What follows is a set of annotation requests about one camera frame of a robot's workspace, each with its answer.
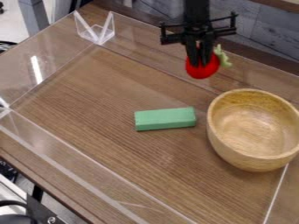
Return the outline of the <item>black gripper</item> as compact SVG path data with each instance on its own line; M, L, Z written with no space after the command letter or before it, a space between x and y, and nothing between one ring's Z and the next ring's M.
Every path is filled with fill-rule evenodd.
M180 24L167 24L161 22L160 43L169 45L181 43L185 45L187 57L193 67L199 66L199 61L204 66L211 62L213 41L217 37L233 35L236 33L236 18L239 14L232 11L228 16L200 21L184 20ZM215 27L213 22L228 20L227 26Z

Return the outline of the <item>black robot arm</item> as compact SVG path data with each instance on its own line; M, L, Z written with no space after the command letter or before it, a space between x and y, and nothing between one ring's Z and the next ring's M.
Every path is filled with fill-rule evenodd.
M161 22L160 43L181 43L185 47L191 65L204 67L211 62L216 38L236 33L236 17L232 11L228 16L211 18L211 0L184 0L183 21L180 24Z

